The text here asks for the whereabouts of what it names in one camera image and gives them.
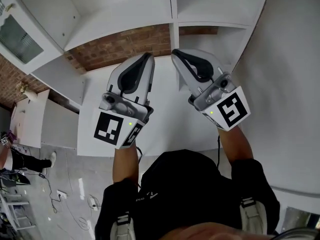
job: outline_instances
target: black pants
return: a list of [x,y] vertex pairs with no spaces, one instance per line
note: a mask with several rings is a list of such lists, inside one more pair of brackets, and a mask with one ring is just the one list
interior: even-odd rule
[[31,155],[22,154],[14,149],[11,149],[11,153],[13,160],[13,170],[27,168],[29,170],[41,173],[44,168],[51,167],[51,161],[48,159],[40,160]]

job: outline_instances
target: vase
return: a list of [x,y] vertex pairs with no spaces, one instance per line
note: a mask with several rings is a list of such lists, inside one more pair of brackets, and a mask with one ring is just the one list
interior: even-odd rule
[[30,101],[35,102],[38,98],[38,94],[36,94],[33,90],[26,89],[24,94],[30,99]]

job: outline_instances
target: concrete floor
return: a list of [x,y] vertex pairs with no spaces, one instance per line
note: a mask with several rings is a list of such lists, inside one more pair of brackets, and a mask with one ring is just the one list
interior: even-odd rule
[[[57,213],[54,213],[49,198],[48,181],[38,175],[25,175],[31,185],[18,186],[11,188],[10,191],[17,190],[24,199],[30,202],[30,208],[27,208],[25,212],[36,227],[22,230],[21,233],[26,240],[94,239],[94,228],[100,211],[90,209],[88,197],[94,196],[101,204],[104,189],[113,183],[113,158],[77,156],[75,149],[51,146],[42,147],[40,153],[38,148],[30,148],[31,155],[36,158],[40,156],[41,159],[49,158],[53,151],[57,153],[56,162],[54,168],[47,170],[46,175],[52,189],[51,197],[57,199],[57,190],[67,193],[68,197],[61,203],[53,201],[58,210]],[[203,154],[216,162],[217,150],[204,151]],[[139,165],[140,176],[156,158],[157,156],[142,158]],[[230,177],[231,167],[223,152],[219,168],[224,176]],[[84,193],[80,191],[79,179],[82,179]],[[79,218],[82,218],[82,221],[89,221],[89,227],[80,222]]]

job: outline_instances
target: white chair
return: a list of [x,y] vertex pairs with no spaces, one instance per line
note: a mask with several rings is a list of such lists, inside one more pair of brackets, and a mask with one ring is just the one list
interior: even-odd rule
[[[17,217],[15,213],[15,208],[14,206],[24,206],[24,205],[29,205],[29,202],[23,202],[23,201],[10,201],[8,202],[6,199],[7,198],[20,198],[21,194],[5,194],[2,195],[0,193],[0,200],[1,200],[1,209],[2,212],[5,213],[8,221],[10,222],[11,226],[15,231],[18,230],[25,230],[25,229],[30,229],[34,228],[36,225],[32,225],[30,220],[28,219],[27,216],[23,217]],[[21,220],[28,220],[29,221],[29,226],[20,226],[20,221]]]

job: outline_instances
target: white marker cube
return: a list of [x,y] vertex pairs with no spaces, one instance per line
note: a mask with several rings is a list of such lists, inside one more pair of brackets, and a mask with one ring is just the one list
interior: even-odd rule
[[200,112],[225,131],[231,130],[251,114],[241,86]]
[[96,108],[92,117],[91,136],[115,149],[129,148],[145,123],[138,119]]

